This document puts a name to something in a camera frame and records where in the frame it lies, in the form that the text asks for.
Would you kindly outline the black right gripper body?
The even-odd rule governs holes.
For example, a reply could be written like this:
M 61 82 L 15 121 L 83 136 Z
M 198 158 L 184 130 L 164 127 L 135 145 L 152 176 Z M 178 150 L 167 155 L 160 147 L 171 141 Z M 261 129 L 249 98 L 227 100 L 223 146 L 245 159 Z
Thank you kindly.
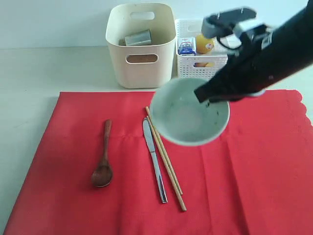
M 235 101 L 274 84 L 276 54 L 257 53 L 247 58 L 231 57 L 213 78 L 194 90 L 200 103 Z

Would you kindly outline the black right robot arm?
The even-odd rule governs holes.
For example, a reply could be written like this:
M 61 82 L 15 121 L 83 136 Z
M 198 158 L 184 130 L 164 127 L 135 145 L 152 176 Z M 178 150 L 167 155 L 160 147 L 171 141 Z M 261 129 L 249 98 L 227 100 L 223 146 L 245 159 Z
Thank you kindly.
M 237 101 L 263 90 L 313 63 L 313 2 L 275 29 L 257 22 L 256 12 L 237 8 L 204 17 L 201 33 L 220 41 L 235 35 L 227 63 L 194 90 L 200 103 Z

